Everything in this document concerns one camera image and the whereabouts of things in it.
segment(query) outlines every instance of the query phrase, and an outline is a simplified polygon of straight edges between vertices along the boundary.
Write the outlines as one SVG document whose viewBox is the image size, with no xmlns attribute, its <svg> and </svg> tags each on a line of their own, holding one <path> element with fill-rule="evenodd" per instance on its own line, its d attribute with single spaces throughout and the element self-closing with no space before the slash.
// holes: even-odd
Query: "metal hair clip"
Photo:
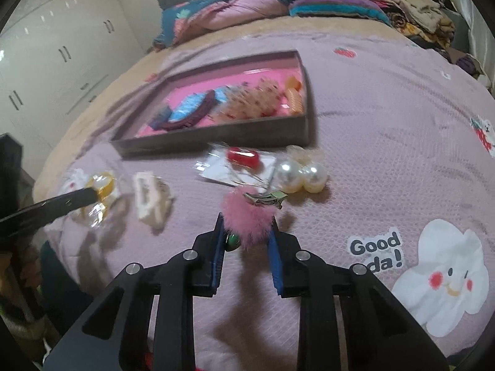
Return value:
<svg viewBox="0 0 495 371">
<path fill-rule="evenodd" d="M 274 205 L 278 209 L 282 208 L 282 202 L 287 198 L 287 194 L 282 191 L 272 191 L 267 194 L 254 195 L 247 192 L 244 196 L 248 198 L 254 205 Z"/>
</svg>

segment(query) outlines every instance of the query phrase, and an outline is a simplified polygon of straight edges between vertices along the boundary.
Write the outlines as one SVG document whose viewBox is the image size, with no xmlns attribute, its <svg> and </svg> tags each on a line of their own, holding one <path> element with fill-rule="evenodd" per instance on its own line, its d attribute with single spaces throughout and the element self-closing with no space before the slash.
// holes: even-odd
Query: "red cheek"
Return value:
<svg viewBox="0 0 495 371">
<path fill-rule="evenodd" d="M 433 290 L 438 290 L 441 282 L 444 280 L 444 276 L 440 272 L 434 272 L 430 276 L 430 286 Z"/>
</svg>

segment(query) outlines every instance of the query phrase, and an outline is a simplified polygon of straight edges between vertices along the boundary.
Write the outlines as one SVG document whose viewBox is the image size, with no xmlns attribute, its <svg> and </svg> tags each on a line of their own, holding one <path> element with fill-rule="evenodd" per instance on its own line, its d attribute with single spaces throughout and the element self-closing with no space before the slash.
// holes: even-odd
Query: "purple cloth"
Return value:
<svg viewBox="0 0 495 371">
<path fill-rule="evenodd" d="M 399 233 L 401 267 L 378 273 L 392 289 L 406 269 L 418 264 L 425 226 L 444 219 L 460 230 L 457 239 L 467 229 L 477 235 L 492 285 L 495 162 L 470 119 L 479 115 L 495 121 L 495 105 L 481 84 L 436 52 L 406 39 L 278 33 L 177 52 L 155 82 L 219 57 L 290 49 L 298 49 L 308 73 L 315 144 L 325 153 L 330 178 L 323 193 L 289 196 L 278 216 L 280 228 L 296 235 L 304 249 L 343 267 L 360 261 L 348 252 L 350 239 Z M 146 84 L 118 101 L 71 168 L 87 173 L 113 169 L 121 180 L 138 171 L 162 177 L 176 196 L 164 231 L 154 235 L 140 223 L 133 204 L 125 223 L 116 221 L 94 233 L 69 217 L 46 228 L 65 269 L 86 291 L 98 292 L 130 262 L 149 267 L 190 248 L 198 234 L 213 229 L 222 197 L 230 191 L 197 177 L 196 154 L 122 161 L 108 143 L 155 85 Z M 451 333 L 433 338 L 444 354 L 479 338 L 495 308 L 491 287 L 479 312 L 462 312 Z M 218 294 L 195 298 L 194 305 L 198 367 L 295 369 L 299 305 L 276 295 L 265 247 L 227 253 Z"/>
</svg>

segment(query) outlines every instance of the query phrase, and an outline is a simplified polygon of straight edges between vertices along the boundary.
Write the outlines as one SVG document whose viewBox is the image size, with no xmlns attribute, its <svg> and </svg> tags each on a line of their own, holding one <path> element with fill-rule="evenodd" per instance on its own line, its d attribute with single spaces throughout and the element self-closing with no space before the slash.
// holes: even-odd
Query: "pearl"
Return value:
<svg viewBox="0 0 495 371">
<path fill-rule="evenodd" d="M 325 188 L 327 182 L 327 169 L 320 163 L 312 162 L 301 169 L 304 178 L 304 189 L 316 194 Z"/>
<path fill-rule="evenodd" d="M 275 184 L 286 194 L 299 191 L 304 184 L 299 163 L 292 159 L 280 162 L 275 170 Z"/>
</svg>

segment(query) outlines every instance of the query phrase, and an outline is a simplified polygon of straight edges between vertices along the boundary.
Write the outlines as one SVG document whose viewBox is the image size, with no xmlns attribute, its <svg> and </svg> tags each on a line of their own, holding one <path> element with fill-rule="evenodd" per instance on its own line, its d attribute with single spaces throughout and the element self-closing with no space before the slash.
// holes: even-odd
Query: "silver screw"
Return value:
<svg viewBox="0 0 495 371">
<path fill-rule="evenodd" d="M 134 274 L 138 273 L 140 270 L 141 270 L 141 267 L 139 266 L 139 264 L 128 264 L 125 267 L 125 271 L 130 275 L 134 275 Z"/>
<path fill-rule="evenodd" d="M 365 267 L 363 264 L 356 264 L 352 266 L 352 271 L 356 275 L 364 275 L 366 272 L 368 272 L 368 268 Z"/>
<path fill-rule="evenodd" d="M 307 261 L 309 258 L 311 258 L 311 254 L 309 254 L 309 252 L 307 251 L 298 251 L 296 252 L 295 257 L 300 261 Z"/>
<path fill-rule="evenodd" d="M 197 258 L 197 252 L 195 250 L 187 250 L 182 254 L 185 260 L 192 261 Z"/>
</svg>

